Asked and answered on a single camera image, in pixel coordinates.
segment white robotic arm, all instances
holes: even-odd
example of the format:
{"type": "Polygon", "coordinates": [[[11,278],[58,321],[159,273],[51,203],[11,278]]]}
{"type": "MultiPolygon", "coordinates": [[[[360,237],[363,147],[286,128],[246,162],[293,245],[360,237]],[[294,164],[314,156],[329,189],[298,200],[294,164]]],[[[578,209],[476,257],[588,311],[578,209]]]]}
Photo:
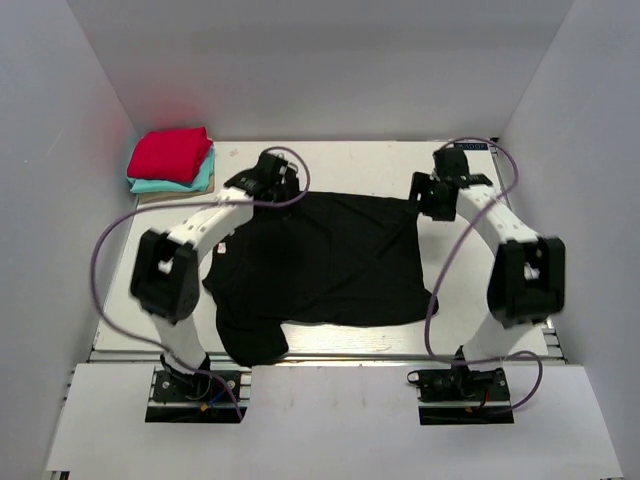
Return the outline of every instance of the white robotic arm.
{"type": "MultiPolygon", "coordinates": [[[[253,217],[252,205],[225,205],[230,201],[250,201],[247,192],[235,187],[223,188],[216,195],[214,202],[220,206],[207,207],[193,214],[178,225],[167,230],[167,241],[177,245],[192,245],[197,254],[198,265],[204,257],[215,248],[226,236],[253,217]]],[[[169,275],[173,267],[173,259],[160,261],[158,269],[169,275]]],[[[158,331],[160,341],[171,347],[170,354],[164,356],[164,363],[171,369],[188,375],[190,372],[180,365],[174,355],[191,368],[200,368],[207,354],[202,348],[198,332],[189,314],[184,320],[172,324],[159,315],[151,315],[151,320],[158,331]]]]}
{"type": "Polygon", "coordinates": [[[464,362],[506,357],[527,332],[564,308],[565,247],[558,238],[540,236],[504,203],[485,211],[500,192],[486,176],[469,173],[462,148],[437,150],[434,161],[431,175],[414,173],[409,198],[434,221],[461,215],[489,246],[495,257],[487,289],[489,313],[456,352],[461,362],[450,370],[412,372],[408,380],[420,387],[423,401],[478,400],[489,391],[508,399],[504,372],[496,368],[499,361],[473,363],[473,371],[464,362]]]}

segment red folded shirt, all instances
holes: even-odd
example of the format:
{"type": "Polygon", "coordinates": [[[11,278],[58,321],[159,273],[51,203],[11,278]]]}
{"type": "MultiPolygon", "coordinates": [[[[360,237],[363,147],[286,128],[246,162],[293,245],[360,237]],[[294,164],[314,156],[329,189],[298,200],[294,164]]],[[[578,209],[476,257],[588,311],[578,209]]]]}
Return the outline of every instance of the red folded shirt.
{"type": "Polygon", "coordinates": [[[204,127],[148,133],[133,150],[127,176],[192,183],[212,144],[204,127]]]}

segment cable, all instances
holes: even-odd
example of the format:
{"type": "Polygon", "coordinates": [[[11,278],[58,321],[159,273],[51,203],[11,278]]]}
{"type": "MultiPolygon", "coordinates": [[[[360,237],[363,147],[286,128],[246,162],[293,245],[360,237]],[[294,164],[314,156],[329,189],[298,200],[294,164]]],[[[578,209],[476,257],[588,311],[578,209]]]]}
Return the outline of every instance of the cable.
{"type": "Polygon", "coordinates": [[[195,374],[208,376],[210,378],[213,378],[217,382],[219,382],[224,388],[224,390],[229,394],[229,397],[231,398],[231,402],[233,403],[233,406],[235,407],[236,413],[238,414],[238,418],[240,420],[242,420],[242,411],[240,410],[240,406],[238,405],[238,400],[233,394],[233,391],[231,391],[231,389],[227,385],[227,382],[221,376],[213,372],[210,372],[208,370],[200,370],[200,369],[191,367],[187,363],[183,362],[176,355],[174,355],[168,346],[164,345],[163,343],[157,340],[145,337],[144,335],[139,335],[124,327],[121,327],[107,315],[102,305],[102,301],[100,300],[100,295],[98,293],[98,282],[97,282],[96,270],[97,270],[97,264],[98,264],[98,255],[107,237],[113,232],[113,230],[116,227],[118,227],[123,222],[125,222],[129,218],[132,218],[136,215],[140,215],[142,213],[154,212],[157,210],[173,210],[177,208],[194,208],[194,207],[198,207],[198,208],[215,207],[217,205],[253,205],[254,207],[284,208],[300,201],[309,192],[309,187],[311,186],[311,173],[309,172],[309,167],[307,166],[305,161],[302,159],[302,157],[300,157],[300,155],[298,155],[295,151],[293,151],[288,147],[282,147],[282,146],[270,147],[264,150],[264,152],[269,153],[273,150],[281,150],[289,153],[290,155],[293,155],[293,157],[295,157],[295,159],[298,160],[298,162],[300,163],[300,165],[302,165],[302,168],[305,171],[305,174],[307,176],[307,183],[304,189],[300,192],[300,194],[296,195],[294,198],[287,200],[286,202],[278,202],[278,203],[271,203],[271,202],[265,202],[260,200],[230,200],[230,201],[216,200],[213,202],[190,202],[190,203],[182,203],[182,204],[174,204],[174,205],[151,205],[148,207],[138,208],[125,215],[122,215],[121,217],[116,218],[113,222],[111,222],[111,224],[107,226],[107,228],[104,229],[104,231],[98,237],[98,240],[96,241],[95,246],[93,247],[93,253],[91,254],[91,261],[89,266],[89,287],[91,290],[91,301],[92,301],[93,307],[96,309],[96,311],[100,315],[100,318],[102,318],[104,322],[111,329],[115,330],[119,334],[124,335],[125,337],[129,337],[133,340],[137,340],[139,342],[144,342],[148,345],[153,345],[154,347],[158,347],[162,349],[165,353],[170,354],[175,359],[176,363],[178,363],[180,366],[182,366],[186,370],[193,372],[195,374]]]}
{"type": "Polygon", "coordinates": [[[200,395],[199,397],[188,397],[185,395],[184,398],[186,398],[187,400],[193,400],[193,401],[200,400],[207,395],[209,390],[211,390],[211,378],[209,378],[209,383],[207,385],[207,388],[205,388],[204,393],[202,395],[200,395]]]}
{"type": "Polygon", "coordinates": [[[469,411],[477,412],[478,410],[481,410],[482,408],[484,408],[484,406],[487,404],[488,401],[489,401],[489,390],[485,390],[484,396],[482,397],[482,402],[480,402],[480,405],[478,405],[477,407],[472,407],[469,411]]]}
{"type": "Polygon", "coordinates": [[[481,364],[486,364],[486,363],[502,362],[502,361],[507,360],[507,359],[508,360],[515,360],[515,361],[527,361],[528,359],[527,358],[522,358],[523,356],[533,358],[538,363],[538,378],[536,379],[536,383],[534,384],[534,386],[531,389],[531,391],[522,400],[520,400],[516,404],[512,405],[511,407],[509,407],[509,409],[505,409],[505,410],[501,410],[500,411],[500,413],[506,413],[506,412],[515,410],[516,408],[521,407],[522,405],[527,403],[529,400],[531,400],[531,398],[538,391],[538,388],[540,387],[540,383],[542,383],[542,373],[543,373],[542,360],[540,359],[540,357],[538,355],[536,355],[535,353],[533,353],[533,352],[531,352],[529,350],[521,350],[519,352],[512,353],[512,354],[506,355],[504,357],[495,357],[495,358],[487,358],[487,359],[483,359],[483,360],[465,361],[465,360],[453,360],[450,357],[446,357],[446,356],[442,356],[442,355],[436,355],[435,352],[433,351],[433,348],[431,348],[430,331],[431,331],[431,321],[433,319],[433,311],[435,309],[435,304],[436,304],[436,298],[437,298],[438,293],[440,292],[440,288],[442,287],[442,282],[444,281],[444,277],[446,276],[447,272],[449,271],[449,268],[451,267],[451,264],[453,263],[453,260],[455,259],[456,255],[460,251],[460,248],[462,247],[462,244],[464,243],[464,241],[467,239],[469,234],[473,230],[475,230],[475,228],[478,225],[478,223],[480,222],[480,220],[501,199],[503,199],[507,195],[509,195],[516,188],[516,186],[518,185],[518,182],[520,181],[520,171],[518,169],[518,165],[516,164],[516,161],[514,160],[513,156],[505,148],[501,147],[500,145],[498,145],[496,142],[494,142],[492,140],[489,140],[489,139],[486,139],[486,138],[482,138],[482,137],[455,138],[455,139],[450,140],[449,142],[445,143],[438,150],[443,150],[443,149],[449,147],[450,145],[453,145],[456,142],[461,142],[461,141],[466,141],[466,140],[473,140],[473,141],[476,141],[476,142],[483,142],[483,143],[486,143],[486,144],[492,146],[493,148],[499,150],[500,152],[502,152],[504,154],[504,156],[507,157],[507,159],[509,160],[509,163],[511,164],[511,168],[513,170],[513,182],[511,183],[511,185],[509,185],[507,188],[505,188],[502,192],[500,192],[497,196],[492,198],[487,203],[487,205],[485,205],[485,207],[482,208],[482,210],[480,210],[478,212],[478,214],[469,222],[469,225],[467,225],[467,227],[462,231],[462,233],[460,234],[460,236],[456,240],[456,243],[453,245],[453,248],[449,252],[449,255],[445,259],[444,264],[442,266],[442,269],[440,270],[440,273],[438,274],[438,277],[436,278],[436,281],[434,283],[433,290],[432,290],[432,293],[431,293],[431,298],[429,299],[429,305],[427,307],[427,316],[425,318],[425,325],[424,325],[424,344],[425,344],[425,347],[427,349],[427,353],[429,354],[429,357],[431,358],[431,360],[434,360],[434,361],[437,361],[437,362],[442,362],[442,363],[448,363],[448,364],[454,365],[454,366],[481,365],[481,364]]]}
{"type": "Polygon", "coordinates": [[[211,400],[207,402],[207,406],[209,408],[213,407],[213,404],[216,403],[218,400],[220,400],[225,393],[227,392],[225,392],[224,390],[218,393],[218,395],[216,395],[215,397],[213,397],[211,400]]]}

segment teal folded shirt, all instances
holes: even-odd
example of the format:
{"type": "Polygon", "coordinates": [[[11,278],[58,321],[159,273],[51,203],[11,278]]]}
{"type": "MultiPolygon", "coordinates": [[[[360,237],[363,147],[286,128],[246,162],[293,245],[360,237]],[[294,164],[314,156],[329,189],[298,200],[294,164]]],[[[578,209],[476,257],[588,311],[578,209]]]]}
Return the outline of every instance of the teal folded shirt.
{"type": "Polygon", "coordinates": [[[193,179],[191,185],[170,182],[168,180],[144,180],[141,178],[129,178],[131,182],[131,193],[153,193],[153,192],[204,192],[209,188],[209,179],[213,173],[213,160],[215,152],[213,147],[200,165],[200,171],[193,179]]]}

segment black t-shirt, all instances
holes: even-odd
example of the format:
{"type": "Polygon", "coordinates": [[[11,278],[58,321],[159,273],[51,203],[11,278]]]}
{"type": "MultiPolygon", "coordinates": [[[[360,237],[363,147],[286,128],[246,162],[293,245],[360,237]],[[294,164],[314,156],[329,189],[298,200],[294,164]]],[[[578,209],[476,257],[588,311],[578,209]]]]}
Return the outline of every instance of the black t-shirt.
{"type": "Polygon", "coordinates": [[[359,327],[424,319],[414,203],[310,192],[254,218],[214,250],[203,284],[216,326],[241,365],[271,363],[289,347],[280,323],[359,327]]]}

